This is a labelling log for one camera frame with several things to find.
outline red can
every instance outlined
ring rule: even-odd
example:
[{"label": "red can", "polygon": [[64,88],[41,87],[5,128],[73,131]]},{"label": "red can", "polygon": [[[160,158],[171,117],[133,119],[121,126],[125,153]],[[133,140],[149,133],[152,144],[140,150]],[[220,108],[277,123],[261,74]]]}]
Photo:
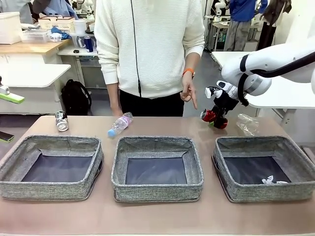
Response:
[{"label": "red can", "polygon": [[205,109],[201,114],[200,118],[205,122],[213,122],[215,121],[217,115],[211,110]]}]

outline clear plastic bag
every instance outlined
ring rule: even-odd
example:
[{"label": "clear plastic bag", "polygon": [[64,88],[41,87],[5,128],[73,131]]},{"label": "clear plastic bag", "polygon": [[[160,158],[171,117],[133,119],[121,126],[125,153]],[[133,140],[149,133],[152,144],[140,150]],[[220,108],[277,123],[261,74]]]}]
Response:
[{"label": "clear plastic bag", "polygon": [[239,114],[236,124],[241,130],[243,130],[245,136],[253,137],[259,134],[259,123],[255,118],[245,114]]}]

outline bottle label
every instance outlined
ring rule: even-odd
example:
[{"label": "bottle label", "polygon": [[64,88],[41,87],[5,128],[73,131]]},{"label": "bottle label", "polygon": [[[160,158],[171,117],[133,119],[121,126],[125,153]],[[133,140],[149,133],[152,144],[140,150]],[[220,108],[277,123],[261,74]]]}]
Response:
[{"label": "bottle label", "polygon": [[123,120],[126,123],[127,126],[130,125],[130,121],[131,120],[130,120],[129,117],[120,117],[120,119]]}]

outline white sweater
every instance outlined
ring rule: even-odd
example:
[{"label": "white sweater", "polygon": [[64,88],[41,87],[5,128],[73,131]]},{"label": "white sweater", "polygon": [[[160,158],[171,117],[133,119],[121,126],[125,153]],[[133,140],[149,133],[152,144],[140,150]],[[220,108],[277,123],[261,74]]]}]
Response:
[{"label": "white sweater", "polygon": [[[184,55],[204,46],[201,0],[132,0],[142,97],[180,92]],[[94,34],[106,84],[139,96],[130,0],[97,0]]]}]

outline blue can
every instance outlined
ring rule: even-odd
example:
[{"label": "blue can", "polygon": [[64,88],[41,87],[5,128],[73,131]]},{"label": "blue can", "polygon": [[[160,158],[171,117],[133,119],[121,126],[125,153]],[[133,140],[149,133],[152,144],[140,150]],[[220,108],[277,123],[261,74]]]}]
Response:
[{"label": "blue can", "polygon": [[89,53],[93,52],[93,42],[92,42],[91,37],[85,36],[84,37],[84,44],[85,44],[85,47]]}]

